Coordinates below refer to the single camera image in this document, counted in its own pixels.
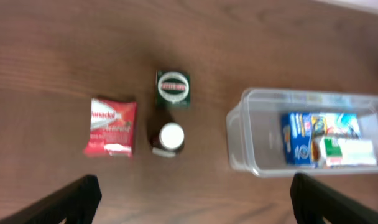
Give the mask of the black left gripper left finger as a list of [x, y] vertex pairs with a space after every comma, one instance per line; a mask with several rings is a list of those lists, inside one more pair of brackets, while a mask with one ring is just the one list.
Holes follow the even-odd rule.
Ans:
[[92, 224], [102, 194], [95, 175], [85, 175], [26, 208], [0, 220], [0, 224]]

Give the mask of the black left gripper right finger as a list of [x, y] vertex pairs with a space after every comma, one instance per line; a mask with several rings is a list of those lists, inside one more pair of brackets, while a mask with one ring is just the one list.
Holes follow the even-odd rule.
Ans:
[[378, 224], [378, 212], [304, 173], [293, 176], [290, 197], [295, 219], [300, 224]]

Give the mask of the white green Panadol pack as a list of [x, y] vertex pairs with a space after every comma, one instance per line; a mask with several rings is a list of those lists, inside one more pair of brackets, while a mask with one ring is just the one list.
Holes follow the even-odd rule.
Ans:
[[314, 138], [313, 145], [318, 151], [318, 166], [376, 166], [377, 159], [371, 140], [349, 139], [335, 136]]

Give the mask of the blue Kool Fever box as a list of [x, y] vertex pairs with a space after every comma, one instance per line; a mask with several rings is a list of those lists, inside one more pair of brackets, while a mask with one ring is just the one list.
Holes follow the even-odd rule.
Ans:
[[357, 116], [352, 113], [294, 111], [282, 115], [281, 127], [286, 162], [295, 166], [317, 166], [316, 137], [361, 137]]

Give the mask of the red Panadol ActiFast pack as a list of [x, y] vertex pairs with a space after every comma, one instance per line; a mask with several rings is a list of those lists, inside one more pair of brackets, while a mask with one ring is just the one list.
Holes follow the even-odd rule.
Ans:
[[87, 156], [127, 156], [134, 152], [137, 103], [93, 98]]

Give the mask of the dark syrup bottle white cap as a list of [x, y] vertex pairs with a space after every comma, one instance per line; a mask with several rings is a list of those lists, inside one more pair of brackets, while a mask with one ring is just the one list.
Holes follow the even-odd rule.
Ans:
[[147, 120], [147, 137], [152, 153], [173, 158], [184, 148], [185, 132], [168, 109], [156, 108]]

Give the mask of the green Zam-Buk box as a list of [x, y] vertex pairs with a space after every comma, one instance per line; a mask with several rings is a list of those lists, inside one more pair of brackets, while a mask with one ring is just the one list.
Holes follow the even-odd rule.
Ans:
[[190, 76], [182, 71], [157, 70], [155, 105], [158, 108], [188, 108], [191, 104]]

